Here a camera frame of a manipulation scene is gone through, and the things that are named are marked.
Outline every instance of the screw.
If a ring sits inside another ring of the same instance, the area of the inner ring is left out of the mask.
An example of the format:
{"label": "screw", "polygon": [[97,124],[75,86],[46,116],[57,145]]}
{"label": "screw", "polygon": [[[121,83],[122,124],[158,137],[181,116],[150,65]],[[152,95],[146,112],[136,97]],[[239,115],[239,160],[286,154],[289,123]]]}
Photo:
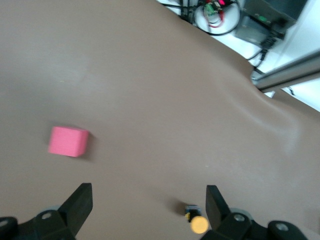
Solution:
{"label": "screw", "polygon": [[0,228],[7,225],[7,224],[8,224],[8,220],[0,221]]}
{"label": "screw", "polygon": [[277,223],[276,228],[279,229],[280,231],[288,231],[289,228],[287,227],[287,225],[283,224],[283,223]]}
{"label": "screw", "polygon": [[238,222],[243,222],[243,221],[245,220],[245,217],[242,216],[242,215],[240,215],[240,214],[236,214],[236,215],[234,215],[233,217],[234,217],[234,219],[235,219],[236,221],[238,221]]}
{"label": "screw", "polygon": [[50,213],[50,212],[47,212],[47,213],[45,213],[45,214],[43,214],[43,215],[41,216],[41,218],[42,218],[43,220],[48,219],[48,218],[50,218],[50,217],[51,217],[51,213]]}

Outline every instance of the pink cube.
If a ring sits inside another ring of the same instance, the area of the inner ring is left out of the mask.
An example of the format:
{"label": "pink cube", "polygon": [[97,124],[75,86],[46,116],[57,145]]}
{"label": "pink cube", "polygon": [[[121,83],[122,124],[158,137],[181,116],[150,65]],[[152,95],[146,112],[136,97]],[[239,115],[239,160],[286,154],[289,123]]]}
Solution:
{"label": "pink cube", "polygon": [[49,153],[79,157],[84,154],[87,147],[89,132],[66,126],[54,126],[51,132]]}

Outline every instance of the yellow circle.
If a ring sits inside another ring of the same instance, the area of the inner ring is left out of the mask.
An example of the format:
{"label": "yellow circle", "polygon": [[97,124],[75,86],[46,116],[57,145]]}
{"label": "yellow circle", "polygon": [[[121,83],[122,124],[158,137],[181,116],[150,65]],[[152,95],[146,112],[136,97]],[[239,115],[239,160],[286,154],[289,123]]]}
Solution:
{"label": "yellow circle", "polygon": [[192,218],[191,223],[191,230],[196,234],[203,234],[209,228],[208,220],[203,216],[195,216]]}

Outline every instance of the red wire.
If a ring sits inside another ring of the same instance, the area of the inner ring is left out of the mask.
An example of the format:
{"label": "red wire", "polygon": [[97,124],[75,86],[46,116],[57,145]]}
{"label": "red wire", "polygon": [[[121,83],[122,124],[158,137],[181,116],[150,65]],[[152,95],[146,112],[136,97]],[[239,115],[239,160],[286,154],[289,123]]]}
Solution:
{"label": "red wire", "polygon": [[207,18],[205,18],[206,21],[208,22],[209,27],[216,29],[216,28],[221,27],[222,24],[224,24],[224,21],[225,21],[225,13],[224,13],[224,11],[220,11],[220,12],[219,12],[219,16],[220,16],[220,23],[219,23],[218,25],[216,25],[216,26],[211,25],[211,24],[209,23],[209,20],[208,20]]}

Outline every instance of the brown table surface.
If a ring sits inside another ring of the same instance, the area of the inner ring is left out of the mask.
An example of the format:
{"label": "brown table surface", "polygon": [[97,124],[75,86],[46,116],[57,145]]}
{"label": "brown table surface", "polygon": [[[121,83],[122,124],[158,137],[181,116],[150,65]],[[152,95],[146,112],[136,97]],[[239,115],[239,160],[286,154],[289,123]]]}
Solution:
{"label": "brown table surface", "polygon": [[[197,240],[178,207],[217,185],[258,223],[320,239],[319,118],[251,71],[153,0],[2,0],[0,216],[22,223],[90,182],[77,239]],[[47,152],[57,125],[91,132],[84,156]]]}

